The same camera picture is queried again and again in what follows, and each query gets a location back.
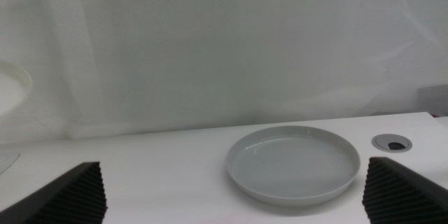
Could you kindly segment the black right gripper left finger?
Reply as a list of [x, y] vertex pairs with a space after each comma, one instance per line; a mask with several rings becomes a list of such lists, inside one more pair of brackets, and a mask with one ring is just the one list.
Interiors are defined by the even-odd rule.
[[1, 211], [3, 224], [102, 224], [107, 199], [99, 162], [84, 162]]

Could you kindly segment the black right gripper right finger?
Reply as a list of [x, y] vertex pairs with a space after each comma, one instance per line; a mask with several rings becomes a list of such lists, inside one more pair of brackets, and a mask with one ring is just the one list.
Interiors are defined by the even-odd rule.
[[362, 204], [371, 223], [447, 224], [447, 189], [387, 157], [369, 159]]

